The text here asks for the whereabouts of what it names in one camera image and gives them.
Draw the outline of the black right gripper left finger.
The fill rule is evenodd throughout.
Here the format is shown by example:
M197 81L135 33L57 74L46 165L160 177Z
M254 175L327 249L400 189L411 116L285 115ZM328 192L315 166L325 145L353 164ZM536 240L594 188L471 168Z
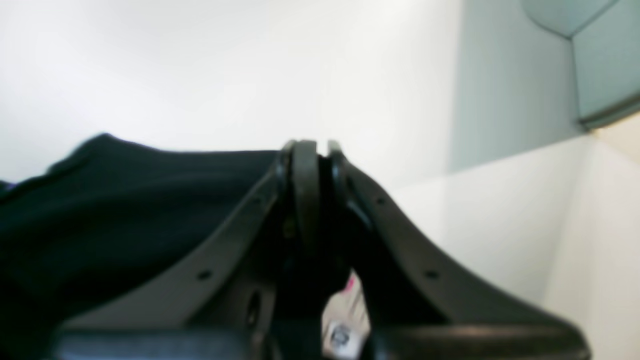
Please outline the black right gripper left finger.
M132 291L69 319L52 360L280 360L269 334L288 235L313 249L319 156L288 142L205 241Z

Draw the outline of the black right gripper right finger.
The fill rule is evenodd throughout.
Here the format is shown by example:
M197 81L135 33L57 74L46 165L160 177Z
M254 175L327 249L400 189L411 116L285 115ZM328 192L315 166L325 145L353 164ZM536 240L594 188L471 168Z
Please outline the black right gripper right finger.
M469 271L424 235L391 196L350 164L338 142L327 162L343 242L361 278L375 360L589 360L569 321L510 295Z

